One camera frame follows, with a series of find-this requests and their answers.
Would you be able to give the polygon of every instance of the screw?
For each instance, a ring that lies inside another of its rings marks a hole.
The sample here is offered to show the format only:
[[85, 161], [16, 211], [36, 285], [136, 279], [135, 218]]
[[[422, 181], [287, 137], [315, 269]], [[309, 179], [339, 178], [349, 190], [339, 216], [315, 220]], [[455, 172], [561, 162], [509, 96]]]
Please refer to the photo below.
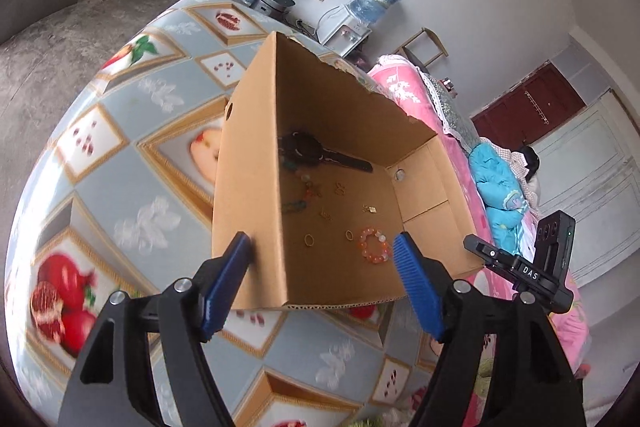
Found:
[[124, 293], [121, 290], [118, 290], [116, 292], [113, 292], [111, 295], [109, 295], [109, 302], [111, 304], [113, 304], [114, 306], [117, 306], [118, 304], [120, 304], [122, 301], [124, 301], [124, 298], [127, 296], [126, 293]]
[[471, 291], [471, 285], [462, 279], [457, 279], [453, 281], [453, 289], [457, 293], [469, 293]]
[[183, 279], [178, 279], [174, 283], [174, 290], [178, 293], [186, 292], [192, 285], [193, 283], [191, 283], [191, 279], [187, 279], [187, 277], [185, 277]]
[[520, 300], [525, 304], [533, 304], [536, 301], [536, 298], [531, 292], [522, 292], [520, 294]]

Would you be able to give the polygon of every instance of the pink bedding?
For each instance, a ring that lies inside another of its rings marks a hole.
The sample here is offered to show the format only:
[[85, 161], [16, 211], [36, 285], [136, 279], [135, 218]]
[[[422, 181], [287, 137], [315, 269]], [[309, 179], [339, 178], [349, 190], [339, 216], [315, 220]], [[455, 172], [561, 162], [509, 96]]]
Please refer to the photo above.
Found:
[[[444, 144], [449, 154], [449, 159], [453, 163], [458, 181], [464, 190], [469, 211], [476, 226], [476, 235], [491, 242], [492, 236], [484, 213], [484, 204], [471, 177], [465, 153], [455, 138], [443, 133], [442, 123], [433, 105], [431, 105], [418, 71], [405, 58], [397, 55], [387, 55], [380, 58], [380, 64], [375, 65], [369, 71], [369, 74], [376, 83], [392, 93], [396, 103], [408, 115], [422, 120], [438, 133], [438, 137]], [[525, 214], [523, 223], [530, 230], [532, 236], [535, 237], [537, 222], [530, 212]], [[485, 295], [511, 300], [514, 294], [508, 281], [486, 268], [468, 277], [467, 280]], [[574, 292], [574, 304], [568, 313], [552, 315], [551, 320], [556, 328], [569, 364], [575, 372], [584, 356], [589, 338], [589, 328], [584, 317], [580, 294], [571, 274], [568, 275], [565, 284], [567, 288]]]

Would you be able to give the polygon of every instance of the table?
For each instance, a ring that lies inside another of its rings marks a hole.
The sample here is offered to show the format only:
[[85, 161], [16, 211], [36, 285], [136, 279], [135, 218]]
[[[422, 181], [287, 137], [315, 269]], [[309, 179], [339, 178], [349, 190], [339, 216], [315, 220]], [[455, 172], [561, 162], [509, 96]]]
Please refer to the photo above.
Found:
[[[5, 279], [18, 381], [50, 423], [111, 292], [158, 293], [210, 257], [207, 148], [226, 97], [271, 31], [383, 92], [245, 6], [180, 0], [103, 65], [53, 131], [18, 205]], [[180, 425], [162, 346], [150, 344], [164, 421]], [[243, 427], [368, 417], [420, 392], [436, 361], [406, 299], [353, 311], [233, 311], [204, 353]]]

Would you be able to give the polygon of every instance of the torn cardboard edge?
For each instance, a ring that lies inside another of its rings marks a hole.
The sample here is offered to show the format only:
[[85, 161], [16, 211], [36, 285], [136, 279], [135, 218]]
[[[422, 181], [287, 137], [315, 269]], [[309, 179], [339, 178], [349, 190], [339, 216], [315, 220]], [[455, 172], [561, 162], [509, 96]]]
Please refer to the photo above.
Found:
[[[374, 171], [300, 166], [324, 187], [322, 196], [302, 212], [283, 215], [282, 203], [300, 198], [302, 182], [280, 167], [278, 137], [296, 130], [369, 161]], [[399, 168], [402, 180], [394, 176]], [[328, 190], [337, 182], [346, 188], [343, 195]], [[367, 205], [376, 213], [362, 212]], [[476, 230], [436, 132], [353, 75], [272, 33], [231, 96], [223, 125], [213, 256], [222, 255], [239, 230], [252, 238], [256, 254], [234, 308], [337, 309], [401, 298], [393, 261], [368, 263], [356, 246], [368, 227], [389, 243], [407, 230], [422, 254], [442, 261], [452, 277], [482, 266], [463, 247], [465, 235]], [[346, 230], [354, 241], [345, 239]], [[314, 238], [312, 247], [305, 245], [306, 234]]]

